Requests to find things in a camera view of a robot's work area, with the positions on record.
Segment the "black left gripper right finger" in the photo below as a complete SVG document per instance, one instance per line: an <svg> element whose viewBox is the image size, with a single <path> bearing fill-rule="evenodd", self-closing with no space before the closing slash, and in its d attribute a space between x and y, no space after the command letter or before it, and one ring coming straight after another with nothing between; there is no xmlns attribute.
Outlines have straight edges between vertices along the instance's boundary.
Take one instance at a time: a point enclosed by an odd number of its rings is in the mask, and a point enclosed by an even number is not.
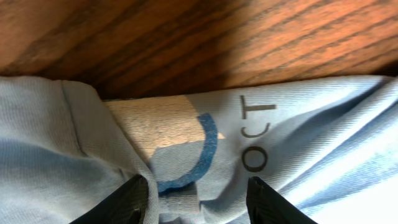
<svg viewBox="0 0 398 224"><path fill-rule="evenodd" d="M259 177L250 177L246 206L251 224L317 224Z"/></svg>

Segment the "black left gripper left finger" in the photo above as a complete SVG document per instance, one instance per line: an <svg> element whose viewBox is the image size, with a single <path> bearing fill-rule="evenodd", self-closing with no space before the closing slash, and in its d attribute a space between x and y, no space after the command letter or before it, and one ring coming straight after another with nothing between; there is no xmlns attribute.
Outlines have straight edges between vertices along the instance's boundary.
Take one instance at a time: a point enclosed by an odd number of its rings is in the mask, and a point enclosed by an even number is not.
<svg viewBox="0 0 398 224"><path fill-rule="evenodd" d="M147 180L135 175L71 224L143 224L148 200Z"/></svg>

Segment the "light blue t-shirt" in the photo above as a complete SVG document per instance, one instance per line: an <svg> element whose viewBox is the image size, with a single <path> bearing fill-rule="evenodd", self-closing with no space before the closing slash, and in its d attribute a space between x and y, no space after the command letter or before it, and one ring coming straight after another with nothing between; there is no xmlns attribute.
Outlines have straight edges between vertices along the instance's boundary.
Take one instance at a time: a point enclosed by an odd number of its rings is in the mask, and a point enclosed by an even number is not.
<svg viewBox="0 0 398 224"><path fill-rule="evenodd" d="M253 176L316 223L396 223L397 79L103 101L1 78L2 223L71 223L135 175L143 223L250 223Z"/></svg>

